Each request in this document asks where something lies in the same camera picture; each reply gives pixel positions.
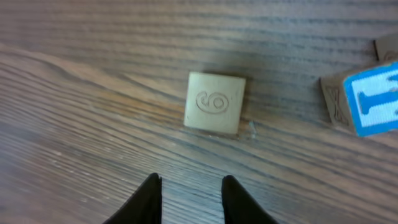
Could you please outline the shell picture wooden block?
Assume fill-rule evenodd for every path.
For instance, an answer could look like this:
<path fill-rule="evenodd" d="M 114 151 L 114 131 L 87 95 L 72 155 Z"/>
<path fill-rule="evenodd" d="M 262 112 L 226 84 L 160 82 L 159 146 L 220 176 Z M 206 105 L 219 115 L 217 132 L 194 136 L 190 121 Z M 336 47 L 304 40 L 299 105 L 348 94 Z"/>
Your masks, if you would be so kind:
<path fill-rule="evenodd" d="M 397 33 L 380 37 L 374 41 L 379 61 L 397 60 Z"/>

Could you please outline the blue letter wooden block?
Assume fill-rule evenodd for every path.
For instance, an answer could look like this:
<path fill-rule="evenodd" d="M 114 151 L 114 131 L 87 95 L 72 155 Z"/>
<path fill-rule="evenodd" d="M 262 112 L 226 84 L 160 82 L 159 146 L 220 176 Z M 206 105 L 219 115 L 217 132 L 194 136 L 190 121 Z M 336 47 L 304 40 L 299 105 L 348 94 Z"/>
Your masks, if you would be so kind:
<path fill-rule="evenodd" d="M 397 62 L 320 79 L 331 123 L 365 137 L 397 129 Z"/>

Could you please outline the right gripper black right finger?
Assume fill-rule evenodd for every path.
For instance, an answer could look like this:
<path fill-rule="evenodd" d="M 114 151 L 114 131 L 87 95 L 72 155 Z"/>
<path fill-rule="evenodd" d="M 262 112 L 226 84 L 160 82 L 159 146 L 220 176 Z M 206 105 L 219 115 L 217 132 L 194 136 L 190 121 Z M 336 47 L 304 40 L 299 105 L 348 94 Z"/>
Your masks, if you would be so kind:
<path fill-rule="evenodd" d="M 232 175 L 223 177 L 221 199 L 225 224 L 278 224 Z"/>

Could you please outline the plain wooden block number 9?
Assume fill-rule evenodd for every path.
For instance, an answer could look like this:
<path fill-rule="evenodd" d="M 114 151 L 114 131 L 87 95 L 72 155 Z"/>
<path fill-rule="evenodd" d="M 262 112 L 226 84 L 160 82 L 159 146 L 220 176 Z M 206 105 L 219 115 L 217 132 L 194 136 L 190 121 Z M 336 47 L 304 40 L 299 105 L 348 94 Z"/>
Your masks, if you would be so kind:
<path fill-rule="evenodd" d="M 246 80 L 190 72 L 183 124 L 189 128 L 237 134 Z"/>

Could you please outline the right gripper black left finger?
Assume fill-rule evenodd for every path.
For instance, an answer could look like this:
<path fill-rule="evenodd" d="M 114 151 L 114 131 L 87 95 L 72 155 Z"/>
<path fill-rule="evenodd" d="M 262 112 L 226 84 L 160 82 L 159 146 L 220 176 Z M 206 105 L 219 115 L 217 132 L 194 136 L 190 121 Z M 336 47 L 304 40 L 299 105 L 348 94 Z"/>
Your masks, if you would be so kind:
<path fill-rule="evenodd" d="M 150 174 L 128 200 L 103 224 L 161 224 L 162 179 Z"/>

